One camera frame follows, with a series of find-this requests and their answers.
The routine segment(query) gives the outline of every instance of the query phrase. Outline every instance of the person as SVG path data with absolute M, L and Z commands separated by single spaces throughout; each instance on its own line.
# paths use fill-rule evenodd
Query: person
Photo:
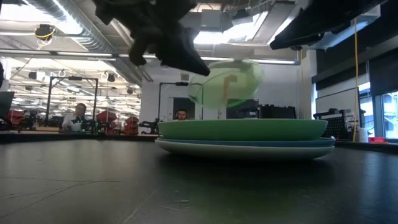
M 178 110 L 178 112 L 177 112 L 177 119 L 178 119 L 179 121 L 186 120 L 186 119 L 187 119 L 187 116 L 188 116 L 188 111 L 183 110 L 183 109 Z
M 75 113 L 68 114 L 63 118 L 62 128 L 64 131 L 81 131 L 81 123 L 85 119 L 86 105 L 79 103 L 76 105 Z

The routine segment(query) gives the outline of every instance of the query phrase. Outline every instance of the metal frame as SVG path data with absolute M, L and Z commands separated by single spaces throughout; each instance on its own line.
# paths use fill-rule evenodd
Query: metal frame
M 52 80 L 57 79 L 58 82 L 54 84 L 54 86 L 52 85 Z M 96 105 L 97 105 L 97 91 L 98 91 L 98 79 L 97 78 L 82 78 L 82 77 L 50 77 L 50 85 L 49 85 L 49 97 L 47 98 L 47 109 L 45 112 L 45 120 L 44 120 L 44 124 L 47 126 L 48 122 L 49 122 L 49 113 L 50 113 L 50 100 L 51 100 L 51 91 L 52 88 L 57 86 L 57 84 L 64 80 L 64 79 L 68 79 L 71 81 L 82 81 L 82 80 L 94 80 L 95 81 L 95 94 L 94 94 L 94 107 L 93 107 L 93 119 L 95 117 L 95 109 L 96 109 Z

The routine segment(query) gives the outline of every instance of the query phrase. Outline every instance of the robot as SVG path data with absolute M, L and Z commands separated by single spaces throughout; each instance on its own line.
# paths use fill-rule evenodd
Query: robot
M 93 0 L 96 15 L 108 25 L 117 19 L 131 31 L 134 39 L 129 58 L 136 65 L 146 64 L 145 51 L 173 68 L 207 76 L 210 69 L 193 44 L 199 32 L 186 28 L 179 20 L 196 7 L 196 0 Z

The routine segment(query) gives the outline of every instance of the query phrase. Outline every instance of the black table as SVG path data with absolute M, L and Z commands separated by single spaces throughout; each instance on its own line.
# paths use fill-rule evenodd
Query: black table
M 0 223 L 398 223 L 398 156 L 212 161 L 153 142 L 0 146 Z

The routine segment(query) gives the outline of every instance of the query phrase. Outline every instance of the yellow cable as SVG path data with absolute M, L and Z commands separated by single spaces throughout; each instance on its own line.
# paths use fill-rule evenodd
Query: yellow cable
M 355 142 L 355 137 L 356 137 L 356 119 L 357 119 L 357 111 L 358 111 L 358 36 L 357 36 L 357 30 L 356 30 L 356 18 L 354 19 L 354 27 L 355 27 L 355 33 L 354 33 L 354 45 L 355 45 L 355 106 L 354 106 L 354 136 L 353 136 L 353 142 Z
M 55 32 L 55 29 L 54 29 L 51 33 L 49 33 L 49 34 L 47 34 L 47 35 L 39 36 L 39 35 L 36 35 L 36 34 L 35 34 L 35 36 L 36 36 L 37 38 L 48 38 L 48 37 L 50 37 L 51 35 L 53 35 L 54 32 Z
M 301 104 L 304 102 L 304 69 L 303 69 L 303 49 L 300 50 L 301 58 Z

